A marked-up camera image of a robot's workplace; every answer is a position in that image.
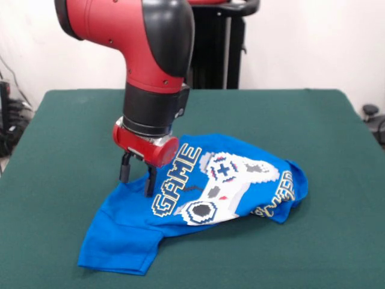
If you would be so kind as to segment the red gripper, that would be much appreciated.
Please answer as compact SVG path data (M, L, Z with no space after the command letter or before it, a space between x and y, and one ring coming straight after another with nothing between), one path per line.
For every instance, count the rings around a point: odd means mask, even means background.
M123 119L118 119L115 122L112 129L112 138L117 146L127 151L121 161L120 182L129 182L130 159L133 153L148 164L149 176L146 181L144 195L145 197L152 197L157 177L156 167L163 167L172 161L179 147L178 138L170 134L160 138L139 136L123 126Z

